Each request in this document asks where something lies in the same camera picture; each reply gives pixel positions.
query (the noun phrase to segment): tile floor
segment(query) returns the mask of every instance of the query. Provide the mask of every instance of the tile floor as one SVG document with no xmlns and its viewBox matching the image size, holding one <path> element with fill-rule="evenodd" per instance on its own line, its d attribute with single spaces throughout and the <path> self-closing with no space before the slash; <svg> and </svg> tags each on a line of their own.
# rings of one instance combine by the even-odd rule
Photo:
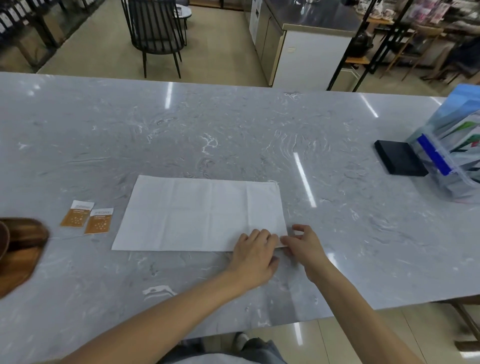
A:
<svg viewBox="0 0 480 364">
<path fill-rule="evenodd" d="M 178 79 L 172 56 L 154 55 L 147 56 L 147 79 L 265 87 L 243 13 L 201 7 L 192 7 L 192 13 L 188 46 L 181 52 L 182 79 Z M 423 82 L 419 76 L 427 73 L 424 70 L 415 70 L 400 82 L 404 72 L 406 69 L 393 69 L 381 81 L 380 72 L 368 75 L 360 91 L 446 96 L 453 88 Z M 120 2 L 106 0 L 39 73 L 144 79 L 142 56 L 130 44 Z M 480 355 L 460 354 L 454 347 L 453 340 L 472 337 L 448 305 L 420 304 L 382 310 L 380 314 L 428 364 L 480 363 Z M 480 318 L 480 310 L 472 314 Z M 290 364 L 360 362 L 335 318 L 253 329 L 248 334 L 273 339 Z M 208 350 L 219 351 L 228 350 L 232 338 L 233 334 L 225 334 L 204 340 Z"/>
</svg>

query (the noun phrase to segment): person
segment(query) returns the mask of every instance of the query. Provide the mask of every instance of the person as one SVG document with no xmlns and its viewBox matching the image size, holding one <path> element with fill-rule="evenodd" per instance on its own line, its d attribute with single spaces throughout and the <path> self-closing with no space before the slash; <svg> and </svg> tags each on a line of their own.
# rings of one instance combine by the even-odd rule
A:
<svg viewBox="0 0 480 364">
<path fill-rule="evenodd" d="M 330 262 L 311 227 L 292 228 L 303 234 L 280 238 L 286 253 L 304 266 L 308 279 L 320 290 L 362 363 L 422 363 Z M 216 309 L 271 279 L 279 262 L 273 256 L 278 239 L 267 230 L 242 234 L 225 271 L 104 332 L 60 363 L 285 363 L 271 341 L 247 341 L 245 334 L 236 335 L 236 343 L 241 344 L 236 354 L 201 353 L 199 343 L 190 347 L 177 345 Z"/>
</svg>

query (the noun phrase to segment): black metal pole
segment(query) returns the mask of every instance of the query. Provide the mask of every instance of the black metal pole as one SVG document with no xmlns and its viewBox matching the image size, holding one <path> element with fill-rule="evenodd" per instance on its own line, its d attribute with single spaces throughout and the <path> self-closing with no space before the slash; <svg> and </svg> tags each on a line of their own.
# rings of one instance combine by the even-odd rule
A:
<svg viewBox="0 0 480 364">
<path fill-rule="evenodd" d="M 407 10 L 409 9 L 410 5 L 413 3 L 413 0 L 408 0 L 407 3 L 405 4 L 405 6 L 403 7 L 400 15 L 397 17 L 397 19 L 395 20 L 395 22 L 393 23 L 392 27 L 390 28 L 390 30 L 388 31 L 387 35 L 385 36 L 385 39 L 384 41 L 380 44 L 380 47 L 378 47 L 377 51 L 375 52 L 375 54 L 373 55 L 372 59 L 370 60 L 370 63 L 367 64 L 367 66 L 365 67 L 365 71 L 363 71 L 363 74 L 362 76 L 360 77 L 360 79 L 358 80 L 357 84 L 355 85 L 355 88 L 353 89 L 352 92 L 357 92 L 360 84 L 362 83 L 363 79 L 365 78 L 365 76 L 367 75 L 367 73 L 370 71 L 370 69 L 372 68 L 373 64 L 375 63 L 375 61 L 377 60 L 377 58 L 380 56 L 380 54 L 383 52 L 385 46 L 387 45 L 387 43 L 390 41 L 390 36 L 395 32 L 395 29 L 396 27 L 398 26 L 398 24 L 401 22 L 403 16 L 405 15 L 405 13 L 407 12 Z"/>
<path fill-rule="evenodd" d="M 359 28 L 356 32 L 356 34 L 354 35 L 354 37 L 350 40 L 350 43 L 348 44 L 348 47 L 347 49 L 350 47 L 350 44 L 352 44 L 358 37 L 358 35 L 360 34 L 360 32 L 363 30 L 365 24 L 367 23 L 367 20 L 368 20 L 368 17 L 370 16 L 370 13 L 372 12 L 373 10 L 373 7 L 375 6 L 375 4 L 377 3 L 378 0 L 372 0 L 370 5 L 368 6 L 363 18 L 362 18 L 362 21 L 359 25 Z M 330 91 L 333 87 L 333 84 L 335 83 L 336 81 L 336 78 L 338 77 L 338 75 L 340 74 L 340 71 L 342 70 L 342 67 L 343 67 L 343 64 L 345 63 L 345 60 L 347 59 L 347 52 L 345 52 L 343 54 L 343 57 L 342 57 L 342 60 L 340 61 L 340 63 L 338 64 L 336 70 L 335 70 L 335 73 L 333 74 L 332 76 L 332 79 L 330 80 L 330 83 L 328 84 L 328 87 L 327 87 L 327 91 Z"/>
</svg>

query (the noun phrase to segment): white napkin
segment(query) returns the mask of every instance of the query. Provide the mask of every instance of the white napkin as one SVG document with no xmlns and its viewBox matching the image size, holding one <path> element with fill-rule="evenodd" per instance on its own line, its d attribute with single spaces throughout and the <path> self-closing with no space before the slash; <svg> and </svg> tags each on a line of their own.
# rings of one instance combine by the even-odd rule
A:
<svg viewBox="0 0 480 364">
<path fill-rule="evenodd" d="M 140 175 L 112 250 L 231 252 L 253 229 L 287 234 L 275 182 Z"/>
</svg>

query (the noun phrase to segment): kitchen island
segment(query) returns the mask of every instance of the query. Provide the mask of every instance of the kitchen island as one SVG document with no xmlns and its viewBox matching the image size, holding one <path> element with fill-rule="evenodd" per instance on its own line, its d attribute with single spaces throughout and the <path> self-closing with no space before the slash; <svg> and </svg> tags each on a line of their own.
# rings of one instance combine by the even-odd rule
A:
<svg viewBox="0 0 480 364">
<path fill-rule="evenodd" d="M 327 89 L 360 19 L 339 0 L 244 0 L 267 83 L 297 91 Z"/>
<path fill-rule="evenodd" d="M 438 107 L 418 96 L 0 73 L 0 208 L 51 238 L 32 278 L 0 300 L 2 364 L 61 357 L 211 277 L 226 253 L 111 246 L 139 174 L 278 182 L 285 220 L 310 224 L 375 309 L 480 292 L 478 206 L 428 178 L 388 175 L 377 139 L 404 140 Z M 73 199 L 114 207 L 110 231 L 61 227 Z M 190 337 L 331 316 L 285 257 L 268 284 Z"/>
</svg>

